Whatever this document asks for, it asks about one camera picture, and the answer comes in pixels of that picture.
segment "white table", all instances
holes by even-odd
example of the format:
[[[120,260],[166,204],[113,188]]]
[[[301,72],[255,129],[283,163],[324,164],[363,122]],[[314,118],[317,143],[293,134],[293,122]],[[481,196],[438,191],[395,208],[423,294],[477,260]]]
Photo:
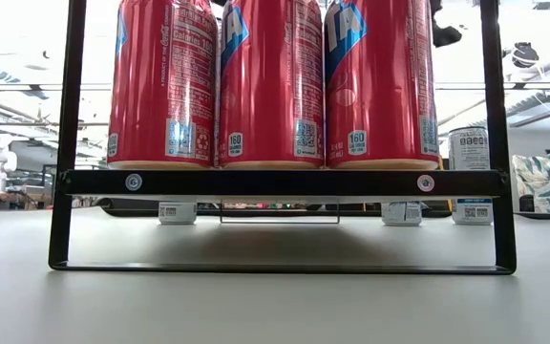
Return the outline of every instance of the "white table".
[[[0,343],[550,343],[550,221],[516,218],[512,276],[51,271],[51,212],[0,212]],[[162,227],[74,212],[75,260],[493,264],[489,227]]]

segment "metal rack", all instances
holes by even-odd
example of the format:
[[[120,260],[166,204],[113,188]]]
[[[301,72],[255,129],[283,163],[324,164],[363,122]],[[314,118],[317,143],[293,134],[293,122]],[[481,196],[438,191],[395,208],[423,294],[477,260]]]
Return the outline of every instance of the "metal rack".
[[[517,268],[498,0],[481,0],[490,171],[76,171],[75,145],[86,0],[70,0],[63,77],[57,183],[49,265],[61,270],[512,274]],[[184,180],[172,185],[166,181]],[[83,264],[69,260],[72,196],[118,196],[190,202],[269,199],[314,203],[493,198],[495,264],[485,267]]]

